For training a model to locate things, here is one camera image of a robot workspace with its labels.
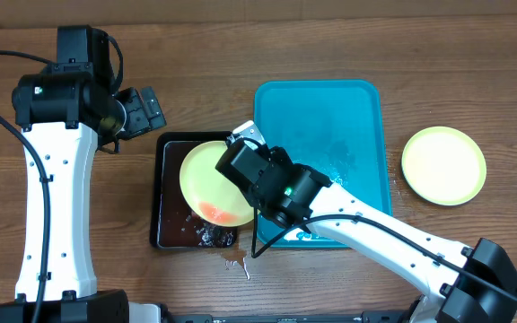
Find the black base frame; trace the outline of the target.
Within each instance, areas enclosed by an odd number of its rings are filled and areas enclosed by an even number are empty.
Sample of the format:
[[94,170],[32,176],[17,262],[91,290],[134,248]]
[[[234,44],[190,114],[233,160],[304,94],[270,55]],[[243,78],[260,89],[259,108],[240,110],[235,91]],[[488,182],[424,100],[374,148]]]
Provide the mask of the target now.
[[166,323],[400,323],[408,310],[367,310],[351,315],[273,315],[217,317],[210,314],[172,315],[162,304],[129,303],[129,322]]

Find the black rectangular tray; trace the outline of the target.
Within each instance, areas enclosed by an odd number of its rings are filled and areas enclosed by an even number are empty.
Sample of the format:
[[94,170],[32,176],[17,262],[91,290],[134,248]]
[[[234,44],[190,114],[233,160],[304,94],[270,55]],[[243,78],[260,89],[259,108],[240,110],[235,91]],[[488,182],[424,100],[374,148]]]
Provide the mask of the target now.
[[180,190],[180,166],[197,145],[221,140],[218,132],[167,132],[157,140],[149,241],[157,249],[229,248],[238,230],[208,223],[194,213]]

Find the yellow plate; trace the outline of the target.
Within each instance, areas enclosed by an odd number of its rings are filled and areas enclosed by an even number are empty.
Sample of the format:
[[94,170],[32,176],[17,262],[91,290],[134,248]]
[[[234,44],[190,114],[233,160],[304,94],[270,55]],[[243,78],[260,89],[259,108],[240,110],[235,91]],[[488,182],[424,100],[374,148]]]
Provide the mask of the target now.
[[180,166],[180,190],[188,206],[203,220],[239,227],[252,221],[253,209],[240,190],[215,169],[226,150],[223,141],[193,148]]
[[452,127],[428,127],[407,141],[401,169],[408,185],[437,205],[463,205],[486,182],[486,159],[478,144]]

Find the teal plastic tray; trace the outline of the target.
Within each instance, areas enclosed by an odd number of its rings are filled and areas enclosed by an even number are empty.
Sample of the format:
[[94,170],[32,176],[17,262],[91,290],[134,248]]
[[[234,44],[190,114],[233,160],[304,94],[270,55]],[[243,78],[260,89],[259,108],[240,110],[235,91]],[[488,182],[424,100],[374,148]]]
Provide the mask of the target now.
[[380,96],[371,83],[267,82],[255,92],[254,122],[269,147],[392,213]]

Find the yellow plate top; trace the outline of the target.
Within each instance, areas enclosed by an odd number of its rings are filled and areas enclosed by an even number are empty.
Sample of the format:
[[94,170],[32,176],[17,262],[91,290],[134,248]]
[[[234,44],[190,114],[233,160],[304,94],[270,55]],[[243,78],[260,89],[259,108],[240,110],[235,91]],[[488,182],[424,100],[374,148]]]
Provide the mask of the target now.
[[239,227],[252,221],[253,209],[240,190],[215,169],[226,150],[223,141],[193,148],[180,166],[180,190],[188,206],[203,220]]

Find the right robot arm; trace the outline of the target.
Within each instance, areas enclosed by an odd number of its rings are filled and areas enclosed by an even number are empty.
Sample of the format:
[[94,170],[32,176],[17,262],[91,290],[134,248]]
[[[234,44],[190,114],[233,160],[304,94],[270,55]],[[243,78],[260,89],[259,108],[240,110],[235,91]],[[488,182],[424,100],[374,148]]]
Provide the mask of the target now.
[[481,239],[471,248],[436,237],[365,204],[328,176],[254,140],[228,146],[216,169],[247,202],[282,227],[335,240],[388,268],[421,296],[407,322],[510,322],[517,271],[505,251]]

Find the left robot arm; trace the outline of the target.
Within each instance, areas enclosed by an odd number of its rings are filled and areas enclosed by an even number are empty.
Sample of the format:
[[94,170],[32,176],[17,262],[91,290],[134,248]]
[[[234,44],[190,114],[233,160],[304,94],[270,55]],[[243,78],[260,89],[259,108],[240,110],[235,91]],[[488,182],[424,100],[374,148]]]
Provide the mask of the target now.
[[98,289],[89,221],[96,151],[166,124],[153,89],[119,90],[85,72],[28,74],[13,107],[27,142],[26,238],[0,322],[162,322],[161,304]]

